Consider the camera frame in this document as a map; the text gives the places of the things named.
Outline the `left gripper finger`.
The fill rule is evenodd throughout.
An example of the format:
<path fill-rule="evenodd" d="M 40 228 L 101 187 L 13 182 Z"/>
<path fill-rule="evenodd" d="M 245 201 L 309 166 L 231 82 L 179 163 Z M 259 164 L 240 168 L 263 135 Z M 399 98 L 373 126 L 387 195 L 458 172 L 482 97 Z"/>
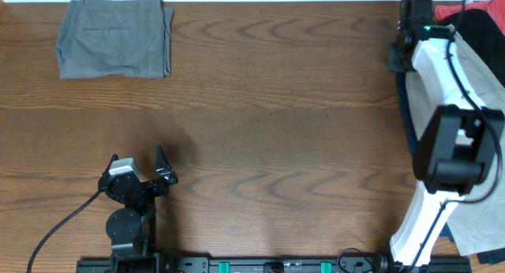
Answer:
<path fill-rule="evenodd" d="M 112 163 L 114 161 L 118 160 L 118 155 L 117 154 L 113 154 L 111 159 L 110 159 L 110 162 L 108 163 L 106 169 L 104 170 L 103 174 L 109 174 L 110 173 L 110 167 L 112 165 Z"/>
<path fill-rule="evenodd" d="M 160 144 L 156 146 L 155 168 L 166 185 L 176 185 L 178 183 L 178 176 L 174 168 L 167 161 L 163 147 Z"/>

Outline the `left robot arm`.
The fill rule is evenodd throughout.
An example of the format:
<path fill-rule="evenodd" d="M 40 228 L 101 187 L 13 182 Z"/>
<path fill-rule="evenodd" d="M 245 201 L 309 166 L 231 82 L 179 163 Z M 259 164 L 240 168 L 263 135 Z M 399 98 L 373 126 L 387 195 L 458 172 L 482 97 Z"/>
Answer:
<path fill-rule="evenodd" d="M 99 179 L 98 190 L 123 205 L 106 223 L 113 272 L 166 270 L 165 257 L 156 245 L 155 199 L 168 195 L 178 176 L 161 145 L 156 146 L 155 171 L 159 175 L 156 179 L 141 181 L 134 159 L 113 155 Z"/>

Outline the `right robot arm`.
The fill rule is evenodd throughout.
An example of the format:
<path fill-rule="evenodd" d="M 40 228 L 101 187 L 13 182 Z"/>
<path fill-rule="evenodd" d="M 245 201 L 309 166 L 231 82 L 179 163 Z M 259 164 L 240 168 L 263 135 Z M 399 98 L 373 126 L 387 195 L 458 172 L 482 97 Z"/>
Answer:
<path fill-rule="evenodd" d="M 456 30 L 435 24 L 432 0 L 401 0 L 389 69 L 396 74 L 415 193 L 377 271 L 429 272 L 432 248 L 451 213 L 497 189 L 504 114 L 479 98 L 465 75 Z"/>

